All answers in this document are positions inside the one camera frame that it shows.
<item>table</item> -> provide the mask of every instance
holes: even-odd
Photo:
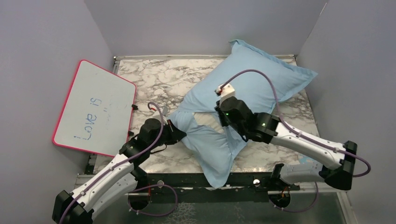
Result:
[[[287,63],[296,64],[293,56],[280,57]],[[137,86],[131,131],[138,133],[144,121],[152,116],[147,102],[166,106],[170,112],[177,109],[184,95],[224,60],[223,57],[152,57],[120,60],[117,74]],[[308,97],[304,90],[281,103],[284,119],[291,125],[318,136]],[[98,155],[93,173],[98,173],[111,157]],[[249,143],[235,158],[231,172],[271,172],[275,164],[298,164],[306,157],[290,149]],[[151,155],[140,165],[147,173],[202,173],[193,153],[182,143],[168,146],[158,154]]]

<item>white connector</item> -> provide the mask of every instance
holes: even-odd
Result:
[[[227,84],[223,87],[223,89],[220,89],[222,85],[223,84],[219,85],[216,89],[216,93],[220,92],[220,105],[223,103],[224,100],[230,97],[235,97],[235,89],[231,84]]]

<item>black wire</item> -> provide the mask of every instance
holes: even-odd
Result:
[[[158,151],[155,151],[155,152],[150,152],[150,154],[160,153],[160,152],[162,152],[163,150],[165,150],[167,147],[168,147],[168,145],[165,145],[165,148],[164,148],[164,149],[161,149],[161,150],[158,150]]]

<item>gray wall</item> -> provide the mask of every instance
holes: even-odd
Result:
[[[228,54],[239,38],[298,54],[327,0],[85,0],[116,56]]]
[[[360,224],[396,220],[395,10],[394,0],[330,0],[297,58],[319,73],[307,91],[321,136],[356,141],[373,167],[348,193]]]
[[[2,0],[0,30],[0,223],[50,224],[87,162],[51,142],[75,67],[112,54],[79,0]]]

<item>pillow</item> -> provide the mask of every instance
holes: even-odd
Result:
[[[214,110],[219,100],[214,90],[236,73],[256,69],[270,78],[279,100],[285,101],[317,75],[314,71],[287,64],[244,41],[230,43],[231,55],[197,83],[168,117],[178,129],[187,133],[182,142],[194,152],[214,188],[226,183],[234,158],[247,144],[231,127],[221,127]],[[231,81],[231,85],[235,97],[245,101],[252,112],[271,113],[274,109],[272,89],[260,74],[247,72]]]

